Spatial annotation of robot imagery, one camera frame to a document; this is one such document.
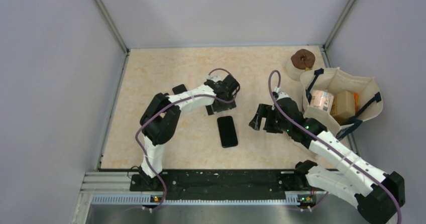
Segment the blue-edged black phone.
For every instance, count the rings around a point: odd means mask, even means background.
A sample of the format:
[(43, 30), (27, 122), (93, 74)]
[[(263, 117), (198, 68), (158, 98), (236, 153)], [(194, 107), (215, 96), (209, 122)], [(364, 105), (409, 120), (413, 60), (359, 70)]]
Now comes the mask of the blue-edged black phone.
[(238, 145), (238, 137), (232, 116), (217, 118), (218, 130), (223, 148), (232, 148)]

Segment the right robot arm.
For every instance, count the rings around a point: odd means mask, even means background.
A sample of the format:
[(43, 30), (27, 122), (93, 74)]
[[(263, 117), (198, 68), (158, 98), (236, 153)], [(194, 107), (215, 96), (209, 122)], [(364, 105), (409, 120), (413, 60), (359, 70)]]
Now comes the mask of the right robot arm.
[(297, 104), (283, 91), (272, 92), (273, 104), (259, 104), (249, 126), (259, 130), (265, 120), (268, 133), (288, 134), (295, 142), (328, 160), (338, 173), (317, 163), (299, 162), (295, 185), (301, 190), (322, 189), (357, 209), (368, 223), (401, 223), (405, 184), (397, 172), (386, 173), (344, 146), (326, 126), (305, 118)]

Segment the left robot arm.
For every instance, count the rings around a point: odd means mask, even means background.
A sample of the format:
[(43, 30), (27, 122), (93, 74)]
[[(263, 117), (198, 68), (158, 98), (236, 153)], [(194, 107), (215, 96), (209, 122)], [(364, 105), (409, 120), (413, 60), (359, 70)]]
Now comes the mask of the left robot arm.
[(174, 136), (180, 117), (202, 107), (207, 107), (211, 114), (233, 109), (240, 89), (239, 82), (229, 74), (224, 79), (208, 76), (202, 85), (192, 90), (173, 95), (158, 93), (153, 97), (135, 134), (144, 154), (138, 171), (148, 190), (156, 190), (161, 184), (165, 145)]

